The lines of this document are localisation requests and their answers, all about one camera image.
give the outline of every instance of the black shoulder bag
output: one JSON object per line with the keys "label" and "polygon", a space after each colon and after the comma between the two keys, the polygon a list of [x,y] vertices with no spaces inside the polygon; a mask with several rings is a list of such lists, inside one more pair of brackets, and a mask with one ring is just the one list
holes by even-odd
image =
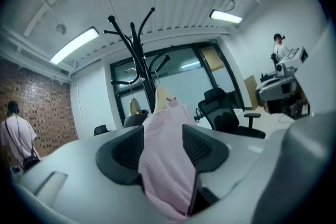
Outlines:
{"label": "black shoulder bag", "polygon": [[[27,171],[28,169],[32,168],[34,165],[36,165],[37,163],[40,162],[40,159],[37,157],[37,155],[36,154],[34,155],[35,151],[34,151],[34,146],[33,146],[32,133],[30,133],[30,139],[32,141],[31,156],[25,158],[25,156],[23,155],[23,150],[22,150],[22,152],[19,150],[18,146],[15,144],[15,142],[14,142],[12,136],[11,136],[11,133],[9,132],[9,129],[8,129],[8,126],[7,126],[7,121],[5,121],[5,125],[6,125],[6,129],[7,129],[7,132],[9,134],[10,139],[12,139],[14,145],[17,148],[17,151],[19,151],[20,155],[23,158],[23,165],[21,165],[21,167],[22,167],[23,171]],[[19,140],[20,140],[20,144],[21,144],[20,130],[19,130],[19,125],[18,124],[17,124],[17,129],[18,129],[18,132],[19,132]]]}

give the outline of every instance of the man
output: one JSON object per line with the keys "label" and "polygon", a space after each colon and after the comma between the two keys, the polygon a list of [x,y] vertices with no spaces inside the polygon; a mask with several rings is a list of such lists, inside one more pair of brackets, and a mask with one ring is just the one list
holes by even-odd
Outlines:
{"label": "man", "polygon": [[6,146],[9,146],[20,167],[23,168],[23,161],[31,157],[32,148],[34,149],[35,156],[41,159],[33,143],[36,133],[28,121],[18,116],[20,109],[15,101],[10,101],[7,109],[8,118],[1,124],[0,128],[1,157],[4,165],[8,167]]}
{"label": "man", "polygon": [[275,34],[274,35],[274,50],[277,60],[281,61],[287,53],[289,53],[289,49],[282,44],[282,40],[285,39],[285,36],[281,36],[281,34]]}

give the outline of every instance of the black coat rack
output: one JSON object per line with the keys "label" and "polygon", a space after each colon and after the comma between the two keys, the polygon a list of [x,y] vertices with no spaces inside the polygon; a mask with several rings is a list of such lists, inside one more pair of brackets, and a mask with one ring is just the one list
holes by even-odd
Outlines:
{"label": "black coat rack", "polygon": [[138,79],[141,79],[143,89],[145,91],[149,107],[151,109],[151,112],[153,113],[154,108],[155,108],[155,85],[154,85],[154,80],[152,79],[153,74],[157,74],[157,72],[160,71],[160,69],[170,60],[170,56],[166,55],[163,59],[163,61],[155,68],[152,70],[154,62],[159,59],[161,56],[163,56],[165,53],[170,51],[171,49],[174,48],[174,46],[171,46],[161,54],[157,55],[153,61],[150,63],[149,67],[147,65],[146,61],[146,56],[143,52],[142,46],[143,43],[141,43],[140,35],[142,32],[142,29],[151,16],[151,14],[155,11],[155,8],[151,8],[145,19],[143,20],[139,32],[137,34],[137,31],[135,29],[135,25],[133,22],[131,22],[131,34],[132,38],[129,38],[125,34],[122,33],[120,30],[120,27],[118,26],[115,17],[114,16],[109,16],[108,21],[114,26],[116,32],[114,31],[107,31],[104,30],[104,34],[113,34],[113,35],[118,35],[120,36],[121,40],[125,43],[126,47],[130,51],[132,57],[133,57],[133,62],[134,62],[134,69],[131,68],[131,70],[136,71],[136,77],[131,80],[131,81],[118,81],[118,80],[111,80],[112,85],[131,85],[134,84]]}

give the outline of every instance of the fluorescent light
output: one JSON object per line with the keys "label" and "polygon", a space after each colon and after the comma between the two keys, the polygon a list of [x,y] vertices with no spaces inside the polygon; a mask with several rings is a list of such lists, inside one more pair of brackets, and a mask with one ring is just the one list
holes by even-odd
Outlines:
{"label": "fluorescent light", "polygon": [[221,12],[220,10],[215,10],[213,9],[209,15],[209,17],[211,19],[215,19],[215,20],[225,20],[231,23],[235,23],[235,24],[239,24],[241,22],[241,20],[243,20],[242,18],[230,14],[230,13],[226,13],[226,12]]}
{"label": "fluorescent light", "polygon": [[191,66],[194,66],[194,65],[197,65],[197,64],[199,64],[199,61],[198,62],[192,62],[192,63],[189,63],[187,65],[181,66],[181,68],[191,67]]}
{"label": "fluorescent light", "polygon": [[74,40],[66,44],[62,50],[52,57],[50,62],[57,65],[73,51],[77,50],[80,46],[83,46],[85,43],[95,39],[96,37],[99,37],[98,31],[94,27],[89,28],[83,34],[79,35]]}

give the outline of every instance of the cap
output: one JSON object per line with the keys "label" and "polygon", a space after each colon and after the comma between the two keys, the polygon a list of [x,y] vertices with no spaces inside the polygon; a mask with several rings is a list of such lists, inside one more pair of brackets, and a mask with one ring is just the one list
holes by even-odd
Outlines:
{"label": "cap", "polygon": [[274,38],[274,41],[276,41],[277,38],[285,39],[285,36],[282,36],[281,34],[275,34],[273,38]]}

